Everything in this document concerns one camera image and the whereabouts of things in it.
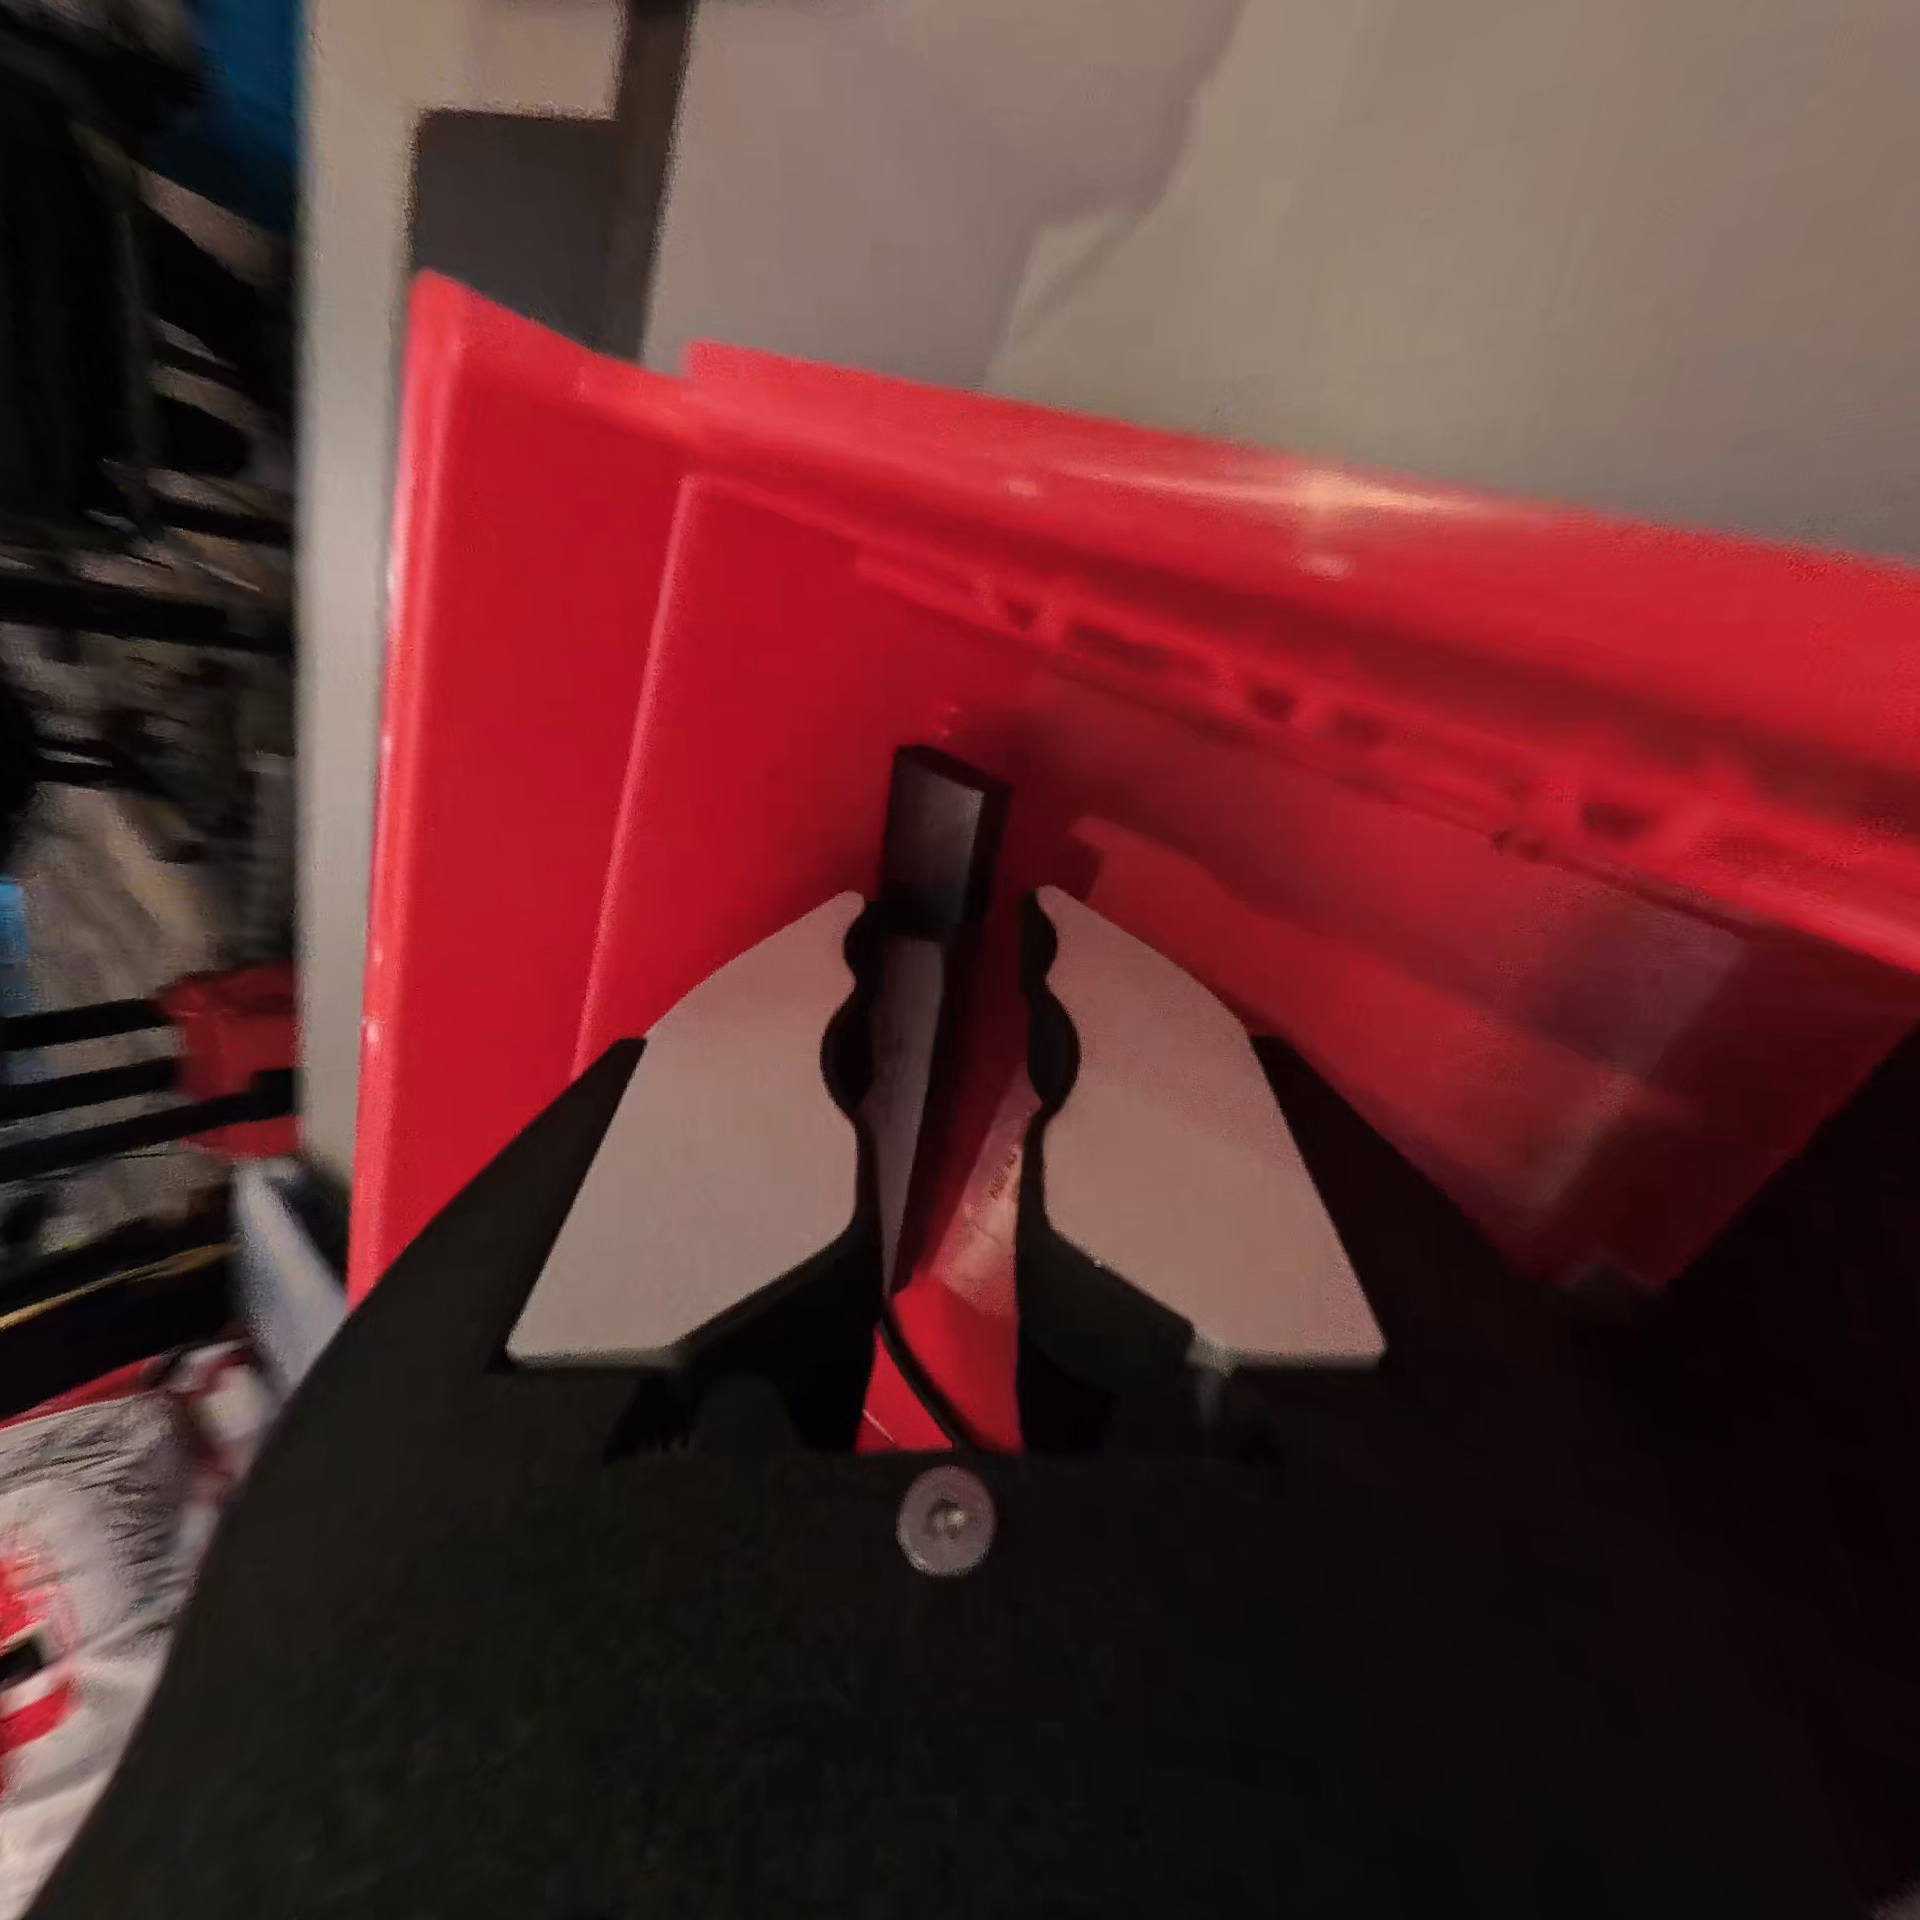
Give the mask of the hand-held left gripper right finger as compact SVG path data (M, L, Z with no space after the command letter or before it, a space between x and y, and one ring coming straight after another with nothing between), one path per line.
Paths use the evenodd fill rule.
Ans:
M1370 1373L1387 1335L1234 1008L1045 885L1020 905L1020 1405Z

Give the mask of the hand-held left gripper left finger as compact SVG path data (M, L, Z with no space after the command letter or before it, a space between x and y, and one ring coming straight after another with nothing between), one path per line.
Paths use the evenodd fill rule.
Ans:
M882 1308L862 1103L883 935L837 893L709 974L643 1037L510 1332L523 1369L732 1375L860 1405Z

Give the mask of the grey hub with cable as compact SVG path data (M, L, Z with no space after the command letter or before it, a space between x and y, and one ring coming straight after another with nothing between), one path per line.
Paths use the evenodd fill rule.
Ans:
M882 1249L877 1352L959 1455L988 1448L899 1320L902 1287L934 1253L973 1164L981 1087L997 1065L989 915L1010 789L915 746L892 760L880 847L872 1081L858 1119L872 1150Z

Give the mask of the red plastic bin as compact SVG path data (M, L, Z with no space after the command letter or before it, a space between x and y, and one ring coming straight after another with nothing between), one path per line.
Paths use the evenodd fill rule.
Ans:
M1277 1037L1282 1091L1330 1195L1387 1170L1392 1369L1460 1424L1600 1373L1698 1457L1916 1475L1910 567L750 348L658 377L438 274L402 413L348 1269L389 1403L523 1238L461 1188L733 949L877 892L926 746L1012 792L984 1119L1083 817L1247 897L1445 829L1728 932L1697 1053L1746 1186L1667 1283L1514 1268Z

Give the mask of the black divider in red bin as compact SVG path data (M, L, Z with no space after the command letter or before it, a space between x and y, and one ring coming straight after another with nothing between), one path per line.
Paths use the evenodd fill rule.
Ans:
M1697 1046L1737 942L1445 829L1305 841L1252 897L1083 817L1090 903L1304 1054L1514 1268L1667 1283L1746 1178Z

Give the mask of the red white printed bag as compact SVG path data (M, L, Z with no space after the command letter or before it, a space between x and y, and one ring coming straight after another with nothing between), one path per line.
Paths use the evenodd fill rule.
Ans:
M3 1427L3 1915L95 1809L276 1412L242 1343L120 1366Z

